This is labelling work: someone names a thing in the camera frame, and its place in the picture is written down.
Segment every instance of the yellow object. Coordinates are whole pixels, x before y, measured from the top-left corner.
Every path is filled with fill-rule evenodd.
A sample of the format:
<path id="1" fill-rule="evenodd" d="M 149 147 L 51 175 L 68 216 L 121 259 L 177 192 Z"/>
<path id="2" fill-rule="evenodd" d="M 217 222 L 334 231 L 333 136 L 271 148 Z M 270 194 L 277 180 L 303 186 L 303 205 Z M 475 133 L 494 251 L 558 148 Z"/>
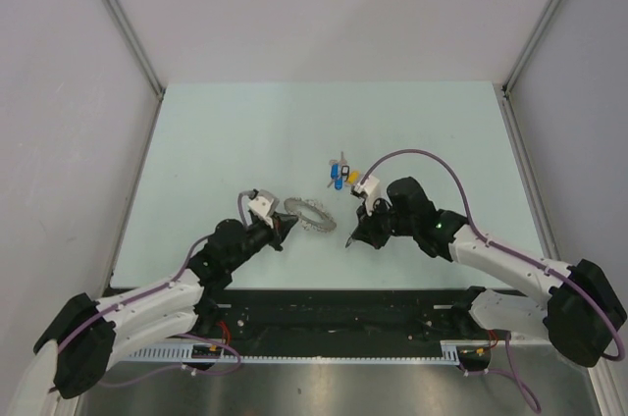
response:
<path id="1" fill-rule="evenodd" d="M 346 183 L 350 183 L 351 185 L 354 185 L 355 182 L 357 181 L 357 178 L 360 177 L 360 173 L 358 173 L 357 171 L 353 171 L 351 174 L 349 174 L 349 177 L 346 178 Z"/>

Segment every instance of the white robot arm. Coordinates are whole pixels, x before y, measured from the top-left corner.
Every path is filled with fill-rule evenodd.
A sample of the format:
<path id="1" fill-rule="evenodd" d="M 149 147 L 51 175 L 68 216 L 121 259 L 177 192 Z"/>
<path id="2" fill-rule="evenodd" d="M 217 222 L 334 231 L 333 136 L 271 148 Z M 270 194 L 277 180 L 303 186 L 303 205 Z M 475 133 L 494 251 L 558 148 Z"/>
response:
<path id="1" fill-rule="evenodd" d="M 413 178 L 391 183 L 390 201 L 380 196 L 380 182 L 373 176 L 352 193 L 363 203 L 347 247 L 358 240 L 380 249 L 392 236 L 410 236 L 429 256 L 481 270 L 520 292 L 471 287 L 458 307 L 481 328 L 547 339 L 586 367 L 606 357 L 612 340 L 620 341 L 616 331 L 626 321 L 626 312 L 594 263 L 583 259 L 572 266 L 508 246 L 481 233 L 469 218 L 437 210 Z"/>

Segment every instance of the white table surface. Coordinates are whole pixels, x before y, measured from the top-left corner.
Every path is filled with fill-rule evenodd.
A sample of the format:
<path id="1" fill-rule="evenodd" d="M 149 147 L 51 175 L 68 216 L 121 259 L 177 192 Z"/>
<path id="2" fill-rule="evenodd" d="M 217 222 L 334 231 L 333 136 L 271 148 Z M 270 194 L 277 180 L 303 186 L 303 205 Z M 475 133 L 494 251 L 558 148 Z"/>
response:
<path id="1" fill-rule="evenodd" d="M 192 242 L 237 218 L 237 194 L 252 188 L 317 199 L 338 228 L 295 227 L 284 252 L 264 248 L 234 273 L 233 288 L 504 286 L 426 256 L 410 238 L 392 238 L 379 251 L 344 248 L 359 200 L 347 188 L 327 188 L 329 160 L 343 150 L 351 169 L 364 172 L 409 147 L 450 163 L 483 230 L 541 254 L 488 82 L 176 84 L 166 91 L 111 286 L 143 286 L 174 272 Z M 434 161 L 404 155 L 375 175 L 384 185 L 413 176 L 437 208 L 463 213 Z"/>

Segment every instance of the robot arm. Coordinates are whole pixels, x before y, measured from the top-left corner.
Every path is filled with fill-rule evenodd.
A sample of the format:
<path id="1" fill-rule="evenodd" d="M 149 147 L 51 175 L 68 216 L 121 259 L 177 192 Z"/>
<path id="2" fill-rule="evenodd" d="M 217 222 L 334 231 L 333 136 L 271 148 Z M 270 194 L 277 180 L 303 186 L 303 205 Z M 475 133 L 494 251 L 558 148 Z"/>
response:
<path id="1" fill-rule="evenodd" d="M 277 198 L 257 192 L 249 202 L 253 223 L 225 220 L 184 269 L 156 284 L 91 300 L 70 299 L 35 345 L 59 343 L 56 390 L 65 399 L 93 387 L 125 356 L 174 335 L 210 329 L 220 319 L 212 294 L 228 286 L 232 272 L 265 245 L 278 251 L 297 217 L 277 213 Z"/>
<path id="2" fill-rule="evenodd" d="M 471 287 L 467 298 L 456 305 L 463 317 L 460 326 L 470 317 L 487 330 L 545 338 L 573 362 L 595 366 L 612 335 L 592 306 L 571 286 L 549 274 L 550 270 L 583 289 L 616 330 L 626 321 L 626 312 L 610 283 L 592 262 L 583 259 L 572 266 L 541 257 L 536 261 L 545 269 L 540 269 L 516 260 L 512 253 L 531 257 L 534 254 L 505 246 L 486 234 L 488 240 L 481 240 L 466 217 L 437 210 L 413 178 L 389 185 L 390 202 L 380 196 L 380 191 L 379 181 L 372 176 L 353 189 L 352 193 L 361 197 L 363 203 L 357 209 L 358 226 L 347 247 L 359 240 L 380 249 L 391 236 L 410 236 L 430 257 L 439 256 L 479 269 L 525 295 Z"/>

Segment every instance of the metal frame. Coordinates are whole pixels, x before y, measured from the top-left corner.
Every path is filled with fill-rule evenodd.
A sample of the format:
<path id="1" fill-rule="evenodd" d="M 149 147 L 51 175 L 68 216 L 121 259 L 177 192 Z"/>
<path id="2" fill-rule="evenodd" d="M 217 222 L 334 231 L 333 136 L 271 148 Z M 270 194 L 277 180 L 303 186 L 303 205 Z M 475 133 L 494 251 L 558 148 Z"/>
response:
<path id="1" fill-rule="evenodd" d="M 139 41 L 139 38 L 137 37 L 137 33 L 133 29 L 133 26 L 131 25 L 131 22 L 129 21 L 127 14 L 125 13 L 124 9 L 122 8 L 122 5 L 120 4 L 120 0 L 102 0 L 102 1 L 105 7 L 107 8 L 107 11 L 109 11 L 109 14 L 111 18 L 113 19 L 114 23 L 116 24 L 116 27 L 122 34 L 122 38 L 127 44 L 127 46 L 129 47 L 131 54 L 133 55 L 133 57 L 139 64 L 139 68 L 141 69 L 144 77 L 146 78 L 146 81 L 152 88 L 153 92 L 155 92 L 155 95 L 157 96 L 157 98 L 161 101 L 164 96 L 164 90 L 165 90 L 164 86 L 159 81 L 159 78 L 157 77 L 157 73 L 155 73 L 155 70 L 152 64 L 150 63 L 150 60 L 148 59 L 148 56 L 146 55 L 146 51 L 144 50 L 144 47 L 142 46 L 142 44 Z"/>
<path id="2" fill-rule="evenodd" d="M 528 41 L 526 41 L 526 44 L 523 46 L 523 50 L 519 54 L 519 57 L 514 64 L 514 67 L 508 74 L 508 77 L 506 78 L 506 81 L 503 85 L 503 89 L 506 94 L 510 94 L 512 88 L 517 83 L 519 76 L 521 76 L 522 71 L 524 70 L 532 54 L 534 53 L 534 50 L 543 38 L 543 35 L 548 29 L 548 26 L 550 25 L 562 1 L 563 0 L 549 0 L 545 8 L 541 12 L 541 16 L 537 20 L 532 34 L 528 38 Z"/>
<path id="3" fill-rule="evenodd" d="M 520 129 L 517 125 L 517 121 L 512 110 L 511 91 L 518 81 L 522 71 L 525 69 L 526 65 L 534 54 L 535 49 L 542 40 L 546 30 L 548 29 L 553 17 L 556 14 L 556 11 L 558 10 L 562 2 L 563 0 L 548 1 L 535 25 L 534 30 L 526 41 L 523 50 L 519 54 L 515 65 L 510 71 L 506 81 L 500 87 L 500 89 L 496 88 L 499 108 L 503 116 L 508 137 L 510 138 L 512 150 L 515 155 L 517 166 L 521 175 L 521 180 L 523 181 L 526 195 L 532 209 L 533 218 L 541 240 L 541 244 L 547 257 L 553 259 L 559 259 L 559 253 L 555 244 L 553 233 L 551 231 L 550 222 L 545 206 L 543 204 L 542 196 L 534 176 L 530 157 L 525 148 L 525 143 L 522 139 Z M 115 262 L 115 259 L 117 258 L 120 250 L 122 239 L 124 237 L 124 232 L 127 227 L 132 202 L 137 190 L 141 171 L 143 169 L 150 142 L 152 140 L 153 132 L 157 124 L 159 108 L 161 106 L 161 101 L 163 100 L 165 88 L 164 85 L 160 82 L 154 70 L 154 67 L 152 66 L 143 46 L 141 45 L 139 38 L 135 30 L 133 29 L 131 22 L 129 21 L 129 18 L 127 17 L 127 14 L 122 8 L 120 1 L 103 0 L 103 3 L 107 8 L 109 14 L 111 15 L 116 27 L 121 32 L 121 35 L 125 43 L 127 44 L 131 54 L 139 64 L 139 67 L 142 71 L 142 74 L 146 78 L 146 81 L 148 82 L 151 89 L 155 93 L 155 96 L 160 102 L 155 111 L 150 135 L 148 136 L 147 142 L 144 147 L 142 160 L 135 178 L 135 183 L 133 186 L 132 194 L 130 196 L 129 205 L 127 207 L 125 218 L 121 226 L 119 239 L 113 257 Z M 605 361 L 601 361 L 601 363 L 596 368 L 590 370 L 590 376 L 596 392 L 596 396 L 598 397 L 602 414 L 613 416 L 618 414 L 628 414 L 628 402 L 626 401 L 623 392 L 617 387 L 617 380 L 613 378 L 613 371 L 610 366 Z"/>

